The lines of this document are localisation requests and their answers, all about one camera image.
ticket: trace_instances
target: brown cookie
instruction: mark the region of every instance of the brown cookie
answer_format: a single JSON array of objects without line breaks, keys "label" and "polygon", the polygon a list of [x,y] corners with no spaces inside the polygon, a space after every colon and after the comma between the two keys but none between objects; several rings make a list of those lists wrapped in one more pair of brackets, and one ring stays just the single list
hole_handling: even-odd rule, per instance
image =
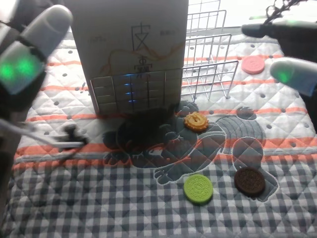
[{"label": "brown cookie", "polygon": [[264,176],[252,167],[239,169],[234,175],[234,184],[241,193],[248,197],[257,197],[265,189]]}]

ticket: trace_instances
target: wire rack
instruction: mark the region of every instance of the wire rack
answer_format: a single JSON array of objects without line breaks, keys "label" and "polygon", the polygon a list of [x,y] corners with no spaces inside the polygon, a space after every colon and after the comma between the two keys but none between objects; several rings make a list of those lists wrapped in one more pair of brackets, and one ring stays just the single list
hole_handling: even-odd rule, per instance
[{"label": "wire rack", "polygon": [[[199,8],[207,3],[220,5],[199,0]],[[210,100],[211,93],[219,91],[228,98],[238,61],[228,61],[231,35],[222,34],[225,18],[225,10],[188,14],[183,68],[99,78],[103,87],[92,80],[97,113],[133,113],[198,97]],[[140,79],[142,84],[135,83]],[[96,97],[100,90],[106,95]]]}]

